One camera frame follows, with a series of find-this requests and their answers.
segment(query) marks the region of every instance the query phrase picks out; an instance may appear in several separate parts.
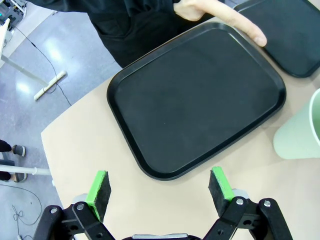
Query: shoe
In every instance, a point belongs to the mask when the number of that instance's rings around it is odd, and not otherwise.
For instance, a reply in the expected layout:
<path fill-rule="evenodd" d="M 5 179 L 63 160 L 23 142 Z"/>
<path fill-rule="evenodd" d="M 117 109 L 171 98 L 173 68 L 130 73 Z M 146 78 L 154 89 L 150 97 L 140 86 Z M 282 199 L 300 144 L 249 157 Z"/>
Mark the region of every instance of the shoe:
<path fill-rule="evenodd" d="M 26 173 L 15 173 L 15 183 L 22 183 L 27 179 Z"/>
<path fill-rule="evenodd" d="M 21 157 L 24 157 L 26 155 L 26 147 L 20 146 L 20 145 L 14 145 L 12 148 L 13 154 L 20 155 Z"/>

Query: tray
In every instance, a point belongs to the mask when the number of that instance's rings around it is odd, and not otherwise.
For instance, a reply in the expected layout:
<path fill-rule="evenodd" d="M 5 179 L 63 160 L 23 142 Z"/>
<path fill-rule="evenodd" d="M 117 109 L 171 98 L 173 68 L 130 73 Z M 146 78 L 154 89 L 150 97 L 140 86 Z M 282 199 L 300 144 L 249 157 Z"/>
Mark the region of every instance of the tray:
<path fill-rule="evenodd" d="M 234 9 L 262 29 L 266 52 L 287 73 L 306 78 L 320 67 L 320 11 L 308 0 L 250 0 Z"/>
<path fill-rule="evenodd" d="M 285 99 L 283 80 L 267 60 L 234 29 L 212 22 L 129 65 L 107 90 L 138 165 L 158 180 L 178 178 L 218 154 Z"/>

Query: fingernail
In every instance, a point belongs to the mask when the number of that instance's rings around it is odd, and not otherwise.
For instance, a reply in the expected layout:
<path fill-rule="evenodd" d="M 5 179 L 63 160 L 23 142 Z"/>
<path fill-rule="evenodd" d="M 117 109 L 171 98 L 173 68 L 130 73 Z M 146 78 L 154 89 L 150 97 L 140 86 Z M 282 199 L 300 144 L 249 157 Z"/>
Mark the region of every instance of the fingernail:
<path fill-rule="evenodd" d="M 260 36 L 257 36 L 255 39 L 254 39 L 254 42 L 256 44 L 258 44 L 259 46 L 261 47 L 264 47 L 267 43 L 266 43 L 266 40 Z"/>

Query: green cup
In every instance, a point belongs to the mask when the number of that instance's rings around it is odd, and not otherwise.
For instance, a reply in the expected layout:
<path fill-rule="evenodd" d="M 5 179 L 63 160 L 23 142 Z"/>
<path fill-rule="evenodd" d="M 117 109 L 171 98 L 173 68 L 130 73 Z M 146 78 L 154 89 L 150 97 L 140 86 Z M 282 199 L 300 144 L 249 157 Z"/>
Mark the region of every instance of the green cup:
<path fill-rule="evenodd" d="M 283 159 L 320 158 L 320 89 L 275 133 L 273 147 Z"/>

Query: hand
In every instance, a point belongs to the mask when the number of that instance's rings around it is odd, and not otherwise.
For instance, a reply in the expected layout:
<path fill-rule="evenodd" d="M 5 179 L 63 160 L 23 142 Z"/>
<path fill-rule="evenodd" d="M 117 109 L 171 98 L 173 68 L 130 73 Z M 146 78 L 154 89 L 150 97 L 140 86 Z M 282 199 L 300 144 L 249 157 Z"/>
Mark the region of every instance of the hand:
<path fill-rule="evenodd" d="M 189 21 L 197 21 L 205 13 L 211 14 L 243 31 L 259 46 L 267 44 L 266 36 L 257 25 L 218 0 L 181 0 L 173 4 L 173 9 L 177 15 Z"/>

